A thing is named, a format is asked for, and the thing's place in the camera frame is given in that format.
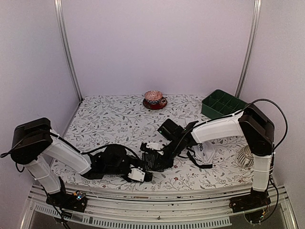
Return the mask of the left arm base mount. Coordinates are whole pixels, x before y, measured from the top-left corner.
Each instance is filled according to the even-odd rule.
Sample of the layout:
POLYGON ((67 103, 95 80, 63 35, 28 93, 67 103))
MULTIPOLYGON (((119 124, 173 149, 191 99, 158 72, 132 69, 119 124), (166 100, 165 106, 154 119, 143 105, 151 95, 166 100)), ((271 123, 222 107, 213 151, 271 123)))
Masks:
POLYGON ((46 199, 49 205, 81 213, 85 212, 87 201, 86 195, 80 191, 69 194, 62 190, 55 194, 48 194, 46 199))

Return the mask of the white black-trimmed underwear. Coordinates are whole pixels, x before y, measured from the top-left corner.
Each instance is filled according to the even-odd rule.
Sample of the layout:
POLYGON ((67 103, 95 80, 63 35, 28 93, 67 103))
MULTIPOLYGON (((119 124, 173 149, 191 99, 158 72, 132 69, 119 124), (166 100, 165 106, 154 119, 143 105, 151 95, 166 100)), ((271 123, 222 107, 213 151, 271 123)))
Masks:
POLYGON ((213 167, 214 154, 214 148, 209 141, 192 146, 187 151, 187 156, 191 162, 201 169, 211 169, 213 167))

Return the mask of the navy striped underwear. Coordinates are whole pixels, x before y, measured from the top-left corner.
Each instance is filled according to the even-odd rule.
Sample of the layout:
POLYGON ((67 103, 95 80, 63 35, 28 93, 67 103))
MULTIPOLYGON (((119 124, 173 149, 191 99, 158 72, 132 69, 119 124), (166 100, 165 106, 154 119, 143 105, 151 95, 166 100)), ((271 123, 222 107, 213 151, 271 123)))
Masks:
POLYGON ((173 159, 164 159, 159 153, 142 153, 143 168, 148 171, 164 172, 173 167, 173 159))

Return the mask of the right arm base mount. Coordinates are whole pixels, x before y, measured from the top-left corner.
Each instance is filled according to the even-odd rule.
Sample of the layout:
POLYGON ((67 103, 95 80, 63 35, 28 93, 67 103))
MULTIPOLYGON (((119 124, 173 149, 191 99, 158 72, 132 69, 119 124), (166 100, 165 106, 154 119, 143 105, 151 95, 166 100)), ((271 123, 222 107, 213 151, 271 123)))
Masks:
POLYGON ((250 193, 243 196, 230 198, 229 207, 233 213, 264 207, 271 204, 268 191, 255 191, 251 188, 250 193))

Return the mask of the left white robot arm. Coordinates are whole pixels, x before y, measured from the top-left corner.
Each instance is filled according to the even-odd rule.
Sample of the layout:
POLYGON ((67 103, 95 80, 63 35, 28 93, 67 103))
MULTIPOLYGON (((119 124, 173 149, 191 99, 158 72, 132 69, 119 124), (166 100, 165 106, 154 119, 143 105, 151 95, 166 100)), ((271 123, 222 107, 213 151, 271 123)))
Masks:
POLYGON ((135 153, 128 155, 127 151, 125 146, 108 144, 81 152, 53 131, 50 120, 44 117, 17 126, 11 149, 1 157, 11 156, 16 164, 23 165, 60 207, 67 207, 71 197, 60 189, 60 179, 53 174, 44 155, 59 160, 88 180, 120 175, 129 182, 143 182, 145 171, 140 158, 135 153))

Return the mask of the green divided organizer tray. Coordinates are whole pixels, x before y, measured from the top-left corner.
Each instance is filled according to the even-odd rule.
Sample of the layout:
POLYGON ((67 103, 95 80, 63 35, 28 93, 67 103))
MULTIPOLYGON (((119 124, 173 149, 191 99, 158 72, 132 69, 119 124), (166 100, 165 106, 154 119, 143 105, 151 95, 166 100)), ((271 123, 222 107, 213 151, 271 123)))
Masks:
POLYGON ((202 100, 201 113, 210 119, 214 119, 242 110, 246 106, 246 102, 217 89, 202 100))

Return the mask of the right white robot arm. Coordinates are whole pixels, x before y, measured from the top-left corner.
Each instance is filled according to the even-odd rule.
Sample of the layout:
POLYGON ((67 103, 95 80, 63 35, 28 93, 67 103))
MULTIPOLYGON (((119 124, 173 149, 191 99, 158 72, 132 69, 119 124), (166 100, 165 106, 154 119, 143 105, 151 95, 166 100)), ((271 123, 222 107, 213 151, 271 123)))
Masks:
POLYGON ((169 144, 161 149, 157 169, 169 168, 173 159, 187 147, 218 138, 244 136, 254 157, 254 192, 247 196, 246 203, 250 208, 256 208, 264 202, 273 154, 278 147, 274 145, 274 131, 274 123, 254 103, 205 122, 192 121, 186 127, 167 119, 158 129, 169 144))

